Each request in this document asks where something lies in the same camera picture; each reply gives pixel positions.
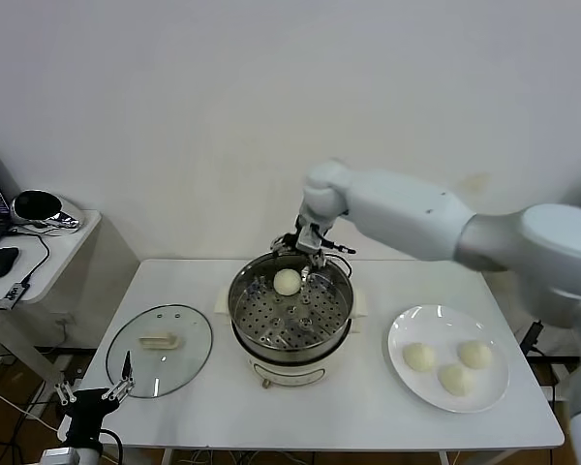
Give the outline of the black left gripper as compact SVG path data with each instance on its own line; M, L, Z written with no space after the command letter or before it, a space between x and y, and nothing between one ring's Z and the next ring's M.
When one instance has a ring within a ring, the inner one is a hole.
M123 401L135 385L131 352L125 355L120 377L111 387L72 391L67 381L57 383L55 392L66 417L71 419L63 447L101 449L99 441L104 417L115 411L115 401Z

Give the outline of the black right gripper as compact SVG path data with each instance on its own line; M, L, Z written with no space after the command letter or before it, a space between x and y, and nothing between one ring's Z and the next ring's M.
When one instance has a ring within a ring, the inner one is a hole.
M295 233L285 233L276 237L270 244L274 254L293 253L295 251L308 257L312 268L324 269L330 262L341 265L347 278L352 277L352 265L349 256L356 250L333 241L325 240L321 224L311 217L298 215L295 220Z

